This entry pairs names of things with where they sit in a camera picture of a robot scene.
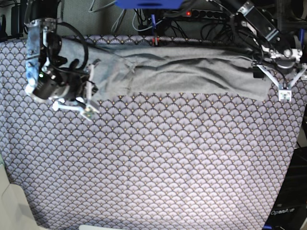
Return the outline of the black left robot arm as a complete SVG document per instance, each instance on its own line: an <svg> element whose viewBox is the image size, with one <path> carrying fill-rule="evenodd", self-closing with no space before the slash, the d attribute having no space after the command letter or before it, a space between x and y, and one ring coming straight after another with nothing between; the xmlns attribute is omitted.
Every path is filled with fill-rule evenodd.
<svg viewBox="0 0 307 230"><path fill-rule="evenodd" d="M227 15L237 43L253 55L260 70L285 76L307 70L307 2L305 0L212 0Z"/></svg>

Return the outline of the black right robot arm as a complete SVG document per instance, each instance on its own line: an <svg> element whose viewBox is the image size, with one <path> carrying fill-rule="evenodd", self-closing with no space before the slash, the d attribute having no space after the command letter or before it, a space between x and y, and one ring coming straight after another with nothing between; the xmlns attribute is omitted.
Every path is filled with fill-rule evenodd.
<svg viewBox="0 0 307 230"><path fill-rule="evenodd" d="M26 93L35 101L44 103L52 99L75 101L89 100L97 87L92 81L93 66L87 66L88 44L83 35L71 24L63 21L64 1L29 0L25 11L24 24L28 29L26 55ZM84 58L80 63L75 59L68 67L68 60L59 55L62 39L57 27L73 31L79 38Z"/></svg>

